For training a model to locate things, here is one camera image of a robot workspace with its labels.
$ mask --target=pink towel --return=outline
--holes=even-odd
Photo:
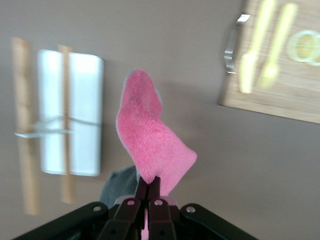
[[[116,129],[143,180],[160,177],[160,195],[167,196],[197,155],[160,120],[161,111],[153,81],[134,69],[124,82]]]

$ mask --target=lemon slice graphic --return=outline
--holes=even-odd
[[[310,59],[310,61],[307,63],[311,66],[320,66],[320,34],[317,35],[316,40],[317,40],[318,54],[314,58]]]
[[[320,55],[319,43],[318,32],[312,30],[297,32],[287,43],[287,54],[293,61],[317,64]]]

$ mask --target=wooden board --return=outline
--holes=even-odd
[[[227,107],[320,124],[320,66],[292,61],[286,51],[288,40],[286,40],[280,54],[278,61],[279,76],[272,88],[261,89],[256,87],[260,71],[268,56],[281,6],[289,3],[288,0],[277,1],[275,14],[272,17],[271,25],[258,56],[252,93],[240,92],[239,62],[241,56],[250,47],[260,2],[260,0],[248,0],[244,7],[244,13],[250,14],[251,17],[242,27],[242,37],[238,43],[237,57],[234,60],[236,74],[227,76],[221,104]],[[320,1],[300,0],[294,2],[298,3],[299,11],[289,31],[288,39],[303,30],[313,30],[320,33]]]

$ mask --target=wooden dowel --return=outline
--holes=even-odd
[[[63,86],[63,122],[64,129],[69,130],[69,86],[70,86],[70,55],[72,49],[68,46],[59,45],[59,52],[62,53],[62,86]],[[65,174],[61,177],[61,200],[71,204],[76,199],[75,180],[71,174],[71,153],[70,136],[64,134],[64,165]]]
[[[13,53],[13,78],[15,88],[16,129],[18,133],[33,131],[32,83],[31,83],[31,43],[17,37],[11,39]],[[20,171],[27,214],[40,213],[40,191],[37,173],[35,140],[18,138]]]

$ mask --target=screw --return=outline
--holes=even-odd
[[[133,200],[129,200],[126,204],[128,204],[129,206],[131,206],[131,205],[135,205],[135,201],[133,201]]]
[[[100,206],[95,206],[93,209],[92,209],[94,212],[98,212],[101,210],[101,207]]]
[[[193,214],[196,211],[193,206],[188,206],[185,210],[190,214]]]
[[[161,206],[162,204],[163,202],[160,199],[154,201],[154,205],[156,206]]]

